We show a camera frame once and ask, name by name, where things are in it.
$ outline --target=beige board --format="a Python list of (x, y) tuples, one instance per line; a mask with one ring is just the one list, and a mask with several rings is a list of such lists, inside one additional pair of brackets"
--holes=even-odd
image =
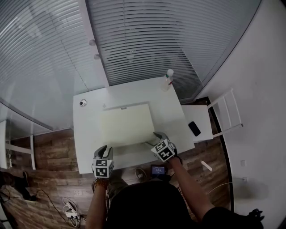
[(154, 125), (149, 105), (141, 104), (105, 110), (101, 113), (104, 145), (119, 147), (154, 139)]

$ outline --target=white chair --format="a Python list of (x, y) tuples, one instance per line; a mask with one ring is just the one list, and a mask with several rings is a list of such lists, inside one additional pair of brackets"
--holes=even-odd
[(31, 154), (32, 168), (35, 170), (36, 166), (35, 166), (35, 158), (34, 158), (34, 136), (33, 135), (30, 136), (31, 149), (11, 145), (7, 143), (7, 140), (6, 140), (6, 123), (7, 123), (6, 120), (0, 123), (0, 167), (3, 169), (8, 168), (6, 149), (10, 149), (10, 150), (21, 152), (21, 153)]
[[(235, 125), (233, 125), (233, 123), (231, 121), (230, 111), (229, 111), (230, 105), (228, 105), (227, 101), (226, 101), (226, 96), (228, 96), (228, 95), (232, 96), (233, 102), (234, 102), (233, 107), (237, 113), (237, 120), (238, 121)], [(226, 129), (222, 130), (220, 133), (213, 135), (212, 129), (211, 129), (211, 124), (210, 124), (210, 117), (209, 117), (208, 109), (213, 107), (215, 104), (219, 104), (219, 102), (223, 102), (223, 104), (225, 105), (225, 113), (226, 113), (225, 116), (228, 117), (228, 121), (227, 121), (228, 127)], [(240, 127), (243, 127), (243, 124), (242, 124), (241, 119), (240, 119), (240, 114), (238, 111), (237, 103), (236, 103), (236, 98), (234, 97), (234, 94), (233, 94), (233, 89), (229, 90), (225, 94), (223, 94), (220, 97), (218, 97), (217, 99), (215, 99), (208, 106), (207, 105), (182, 105), (182, 109), (183, 109), (183, 112), (185, 114), (187, 122), (190, 123), (190, 122), (194, 121), (196, 123), (197, 127), (199, 128), (199, 130), (201, 131), (201, 134), (198, 136), (195, 136), (193, 134), (193, 141), (194, 142), (213, 139), (215, 137), (218, 137), (220, 135), (226, 134), (226, 133), (231, 132), (233, 130), (236, 130)]]

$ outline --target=person's arm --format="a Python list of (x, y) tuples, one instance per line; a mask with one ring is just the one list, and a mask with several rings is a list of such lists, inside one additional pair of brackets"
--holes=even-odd
[(195, 214), (199, 221), (202, 221), (204, 215), (214, 205), (209, 201), (209, 198), (202, 190), (201, 186), (189, 175), (180, 163), (179, 158), (173, 157), (169, 160), (174, 169), (177, 180), (186, 199), (189, 208)]
[(86, 217), (86, 229), (102, 229), (106, 219), (105, 188), (97, 185)]

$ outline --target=small screen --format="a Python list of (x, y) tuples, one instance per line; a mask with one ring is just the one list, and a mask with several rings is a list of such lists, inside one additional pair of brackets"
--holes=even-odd
[(153, 166), (152, 167), (152, 174), (165, 174), (165, 168), (164, 167), (158, 167), (158, 166)]

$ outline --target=plastic bottle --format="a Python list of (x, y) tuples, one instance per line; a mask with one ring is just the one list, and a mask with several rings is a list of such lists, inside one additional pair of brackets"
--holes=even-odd
[(164, 83), (161, 87), (163, 91), (168, 91), (171, 87), (171, 84), (173, 82), (173, 74), (174, 71), (172, 69), (168, 69), (167, 74), (164, 76)]

